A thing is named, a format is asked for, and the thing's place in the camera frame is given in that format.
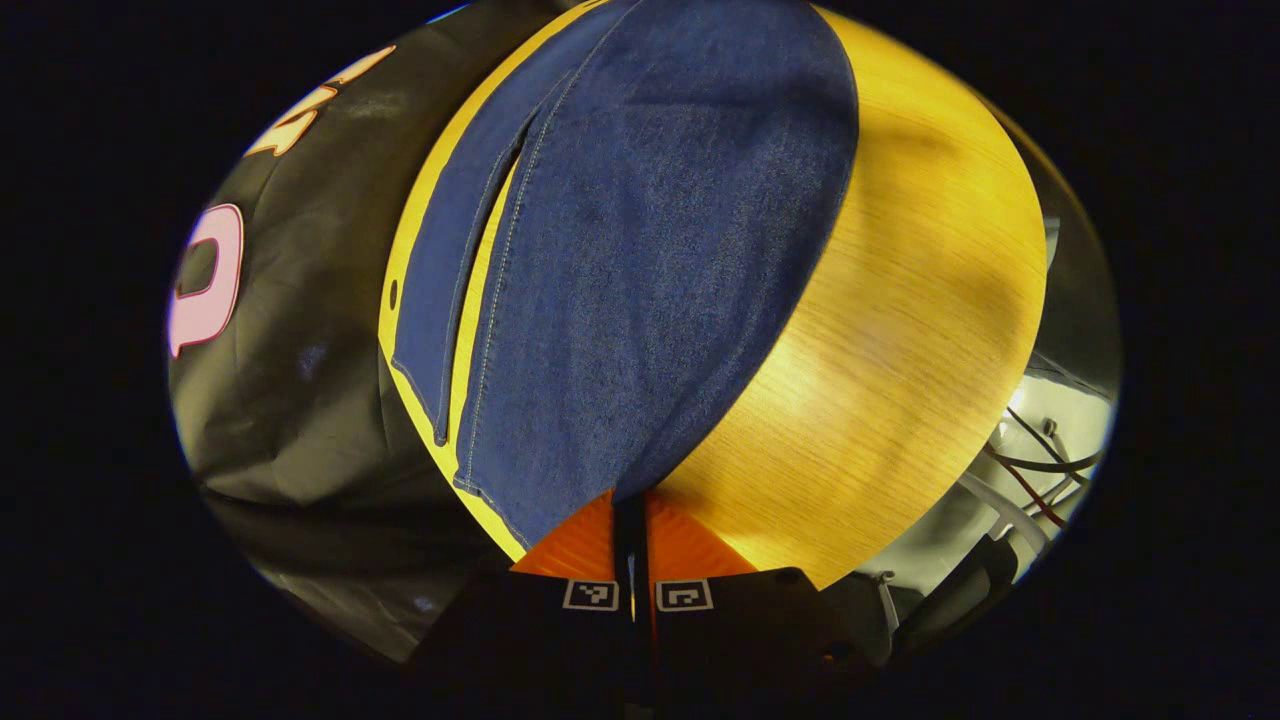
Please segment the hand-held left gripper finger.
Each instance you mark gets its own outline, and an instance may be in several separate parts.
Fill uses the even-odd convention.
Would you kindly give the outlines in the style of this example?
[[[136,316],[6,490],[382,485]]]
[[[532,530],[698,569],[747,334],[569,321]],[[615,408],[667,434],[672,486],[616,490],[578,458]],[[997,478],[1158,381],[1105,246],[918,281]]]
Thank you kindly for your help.
[[[654,491],[634,562],[658,719],[837,719],[879,674],[804,570],[755,568]]]
[[[635,534],[612,493],[512,568],[475,575],[412,653],[428,719],[622,719]]]

